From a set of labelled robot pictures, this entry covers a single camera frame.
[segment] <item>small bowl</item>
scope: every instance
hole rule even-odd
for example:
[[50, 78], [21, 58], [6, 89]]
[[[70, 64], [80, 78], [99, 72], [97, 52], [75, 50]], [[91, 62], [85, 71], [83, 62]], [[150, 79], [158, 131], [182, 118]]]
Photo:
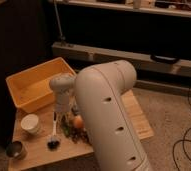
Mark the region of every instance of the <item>small bowl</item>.
[[35, 114], [26, 115], [21, 121], [21, 127], [30, 134], [38, 133], [40, 130], [39, 117]]
[[20, 160], [27, 155], [27, 151], [20, 141], [14, 141], [7, 146], [6, 155], [10, 158]]

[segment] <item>floor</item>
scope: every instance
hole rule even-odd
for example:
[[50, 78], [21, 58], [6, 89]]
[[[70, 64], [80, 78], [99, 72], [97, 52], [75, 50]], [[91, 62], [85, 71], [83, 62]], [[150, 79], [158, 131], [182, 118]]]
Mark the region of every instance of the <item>floor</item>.
[[[191, 108], [187, 97], [139, 88], [134, 88], [133, 91], [155, 133], [153, 137], [142, 140], [153, 169], [177, 170], [172, 157], [173, 145], [191, 127]], [[185, 147], [191, 157], [191, 144], [187, 142]], [[181, 171], [191, 171], [191, 162], [184, 155], [182, 143], [175, 148], [175, 158]], [[0, 171], [7, 170], [7, 164], [8, 159], [0, 147]], [[31, 170], [97, 171], [99, 167], [95, 156], [90, 154]]]

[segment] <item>brush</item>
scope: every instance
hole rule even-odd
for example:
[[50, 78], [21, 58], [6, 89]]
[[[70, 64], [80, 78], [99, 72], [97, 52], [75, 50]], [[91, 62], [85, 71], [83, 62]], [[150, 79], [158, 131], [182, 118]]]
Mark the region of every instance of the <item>brush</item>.
[[50, 150], [55, 150], [59, 147], [60, 141], [56, 135], [56, 112], [54, 112], [54, 118], [53, 118], [53, 132], [52, 135], [50, 136], [47, 146]]

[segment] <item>white cup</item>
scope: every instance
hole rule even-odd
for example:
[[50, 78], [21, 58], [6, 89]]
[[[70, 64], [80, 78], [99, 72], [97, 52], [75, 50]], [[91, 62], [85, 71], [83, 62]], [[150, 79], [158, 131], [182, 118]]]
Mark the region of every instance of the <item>white cup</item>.
[[30, 134], [36, 134], [40, 130], [39, 117], [35, 114], [28, 114], [21, 121], [23, 130]]

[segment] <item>small wooden table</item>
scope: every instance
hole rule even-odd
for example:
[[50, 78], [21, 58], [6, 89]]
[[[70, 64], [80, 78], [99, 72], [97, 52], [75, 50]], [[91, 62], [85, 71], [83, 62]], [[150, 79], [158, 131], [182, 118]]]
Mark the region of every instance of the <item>small wooden table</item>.
[[[139, 138], [144, 139], [153, 136], [149, 122], [132, 91], [124, 94], [122, 99]], [[17, 112], [13, 140], [22, 141], [27, 150], [27, 156], [23, 160], [10, 159], [10, 171], [25, 170], [93, 152], [92, 146], [82, 141], [75, 144], [63, 134], [59, 135], [61, 146], [56, 151], [48, 150], [47, 140], [52, 132], [52, 111], [53, 105], [49, 105], [35, 112], [38, 114], [41, 123], [41, 131], [35, 136], [31, 136], [22, 130], [20, 122], [26, 114], [20, 111]]]

